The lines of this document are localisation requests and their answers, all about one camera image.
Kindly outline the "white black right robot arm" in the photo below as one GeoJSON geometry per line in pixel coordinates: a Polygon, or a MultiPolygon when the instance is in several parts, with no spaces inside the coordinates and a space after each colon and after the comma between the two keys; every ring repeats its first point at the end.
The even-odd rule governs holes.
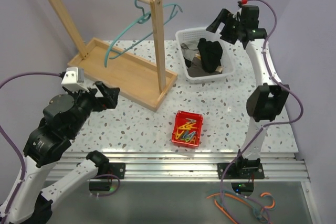
{"type": "Polygon", "coordinates": [[[259,27],[259,7],[240,1],[239,11],[231,13],[222,9],[207,31],[214,33],[220,24],[221,40],[230,44],[240,41],[249,56],[253,67],[256,88],[246,102],[250,117],[245,141],[237,156],[230,163],[218,163],[220,179],[263,179],[261,148],[267,130],[275,118],[282,112],[289,95],[289,86],[280,86],[281,82],[273,66],[268,50],[268,34],[259,27]]]}

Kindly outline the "teal plastic clothes hanger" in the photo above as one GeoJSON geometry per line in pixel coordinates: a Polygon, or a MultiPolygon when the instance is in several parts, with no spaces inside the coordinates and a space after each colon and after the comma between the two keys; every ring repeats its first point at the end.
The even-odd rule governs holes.
{"type": "MultiPolygon", "coordinates": [[[[138,4],[140,0],[134,0],[134,6],[135,8],[141,10],[142,15],[136,19],[135,21],[133,21],[131,24],[129,24],[122,32],[120,32],[116,38],[110,43],[108,49],[106,50],[105,56],[104,56],[104,67],[106,68],[108,66],[108,61],[109,60],[115,60],[118,57],[120,57],[122,54],[128,52],[130,49],[134,48],[135,46],[137,46],[139,43],[141,43],[142,41],[144,41],[145,39],[147,39],[148,37],[152,36],[154,34],[154,32],[150,32],[147,35],[145,35],[143,38],[141,38],[140,40],[136,41],[134,44],[132,44],[130,47],[124,49],[121,52],[117,52],[116,49],[113,49],[113,47],[116,45],[116,43],[120,40],[120,38],[126,33],[128,32],[131,28],[133,28],[135,25],[143,25],[145,23],[147,23],[151,18],[152,18],[152,12],[148,11],[145,12],[144,7],[140,6],[138,4]]],[[[168,4],[164,4],[163,8],[166,7],[172,7],[171,13],[168,17],[168,19],[163,23],[163,25],[166,25],[168,22],[170,22],[172,19],[175,18],[175,16],[178,13],[182,13],[183,10],[181,8],[181,6],[178,3],[168,3],[168,4]]]]}

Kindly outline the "teal clothespin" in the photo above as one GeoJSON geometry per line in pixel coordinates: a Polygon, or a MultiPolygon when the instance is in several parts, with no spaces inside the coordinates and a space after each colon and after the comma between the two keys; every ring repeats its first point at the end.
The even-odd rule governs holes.
{"type": "Polygon", "coordinates": [[[193,138],[196,136],[197,132],[196,131],[185,131],[183,135],[181,136],[181,140],[185,142],[190,142],[193,140],[193,138]]]}

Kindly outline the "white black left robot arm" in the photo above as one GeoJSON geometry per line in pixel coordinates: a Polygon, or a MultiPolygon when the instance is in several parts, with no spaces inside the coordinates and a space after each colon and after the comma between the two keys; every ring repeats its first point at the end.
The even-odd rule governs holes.
{"type": "Polygon", "coordinates": [[[92,178],[118,179],[109,173],[109,159],[99,151],[90,152],[74,170],[44,187],[50,171],[71,146],[92,112],[114,109],[120,88],[95,82],[96,88],[53,97],[43,110],[37,129],[24,147],[23,174],[17,178],[9,197],[1,205],[2,223],[46,223],[55,208],[76,188],[92,178]]]}

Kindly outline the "black underwear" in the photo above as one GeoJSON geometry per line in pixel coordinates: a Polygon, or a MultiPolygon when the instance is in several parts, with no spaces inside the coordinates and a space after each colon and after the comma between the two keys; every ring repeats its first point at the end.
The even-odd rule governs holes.
{"type": "Polygon", "coordinates": [[[220,60],[223,55],[223,49],[219,41],[210,41],[201,38],[197,48],[199,50],[203,69],[208,73],[215,72],[217,67],[221,65],[220,60]]]}

